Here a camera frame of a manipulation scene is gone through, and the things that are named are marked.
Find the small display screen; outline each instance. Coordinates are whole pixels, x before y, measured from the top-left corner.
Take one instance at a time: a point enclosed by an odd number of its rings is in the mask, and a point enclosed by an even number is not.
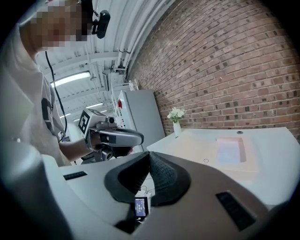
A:
[[[148,200],[146,197],[137,197],[135,199],[135,215],[137,217],[148,215]]]

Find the black vent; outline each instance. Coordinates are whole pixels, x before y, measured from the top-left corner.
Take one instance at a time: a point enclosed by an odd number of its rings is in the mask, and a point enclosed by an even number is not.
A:
[[[85,172],[75,172],[75,173],[72,173],[72,174],[68,174],[68,175],[64,175],[64,178],[65,180],[71,180],[71,179],[74,179],[74,178],[80,178],[80,177],[83,177],[87,175]]]
[[[246,209],[237,202],[229,192],[216,194],[231,219],[234,221],[240,231],[249,227],[255,222],[255,219],[246,211]]]

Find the red brick wall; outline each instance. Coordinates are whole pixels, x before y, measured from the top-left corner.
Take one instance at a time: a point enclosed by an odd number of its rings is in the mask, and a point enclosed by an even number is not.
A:
[[[300,139],[299,57],[258,0],[177,0],[130,71],[155,93],[166,134],[184,128],[287,127]]]

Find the hand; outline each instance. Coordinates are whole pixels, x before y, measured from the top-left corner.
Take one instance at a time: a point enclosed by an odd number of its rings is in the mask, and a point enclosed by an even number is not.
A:
[[[93,148],[100,150],[100,135],[98,133],[93,133],[90,140]],[[133,147],[111,147],[111,149],[115,157],[127,156],[133,152]]]

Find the black cable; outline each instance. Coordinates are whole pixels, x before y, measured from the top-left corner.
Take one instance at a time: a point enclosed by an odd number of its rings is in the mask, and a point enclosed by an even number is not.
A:
[[[49,68],[50,68],[50,70],[51,70],[52,79],[53,79],[53,85],[54,85],[54,89],[55,89],[55,92],[56,92],[56,96],[57,96],[58,101],[59,101],[59,103],[60,103],[60,108],[61,108],[61,110],[62,110],[62,113],[64,114],[64,118],[65,118],[65,133],[66,133],[66,132],[67,132],[67,118],[66,118],[65,110],[64,110],[64,107],[63,107],[63,105],[62,105],[62,103],[61,103],[60,96],[59,96],[59,94],[58,94],[58,92],[57,92],[57,89],[56,89],[56,86],[55,86],[54,72],[53,72],[52,66],[51,66],[51,64],[50,64],[50,62],[49,62],[47,51],[45,52],[45,55],[46,55],[46,59],[47,59]]]
[[[155,188],[154,188],[155,189]],[[149,193],[150,191],[154,190],[154,189],[150,189],[147,193]]]
[[[145,185],[141,186],[140,191],[141,191],[142,187],[146,187],[146,191],[145,191],[145,193],[146,193],[147,192],[147,186],[145,186]]]

